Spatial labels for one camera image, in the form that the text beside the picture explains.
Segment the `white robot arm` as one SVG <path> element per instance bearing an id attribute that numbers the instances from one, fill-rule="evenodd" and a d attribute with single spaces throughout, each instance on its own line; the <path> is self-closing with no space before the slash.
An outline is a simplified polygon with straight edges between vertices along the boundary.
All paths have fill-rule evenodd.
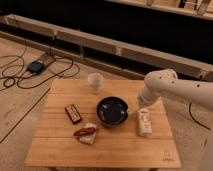
<path id="1" fill-rule="evenodd" d="M 187 98 L 213 113 L 213 82 L 179 79 L 173 69 L 153 71 L 145 76 L 144 87 L 138 94 L 139 106 L 154 104 L 164 92 Z M 213 171 L 213 130 L 207 138 L 198 171 Z"/>

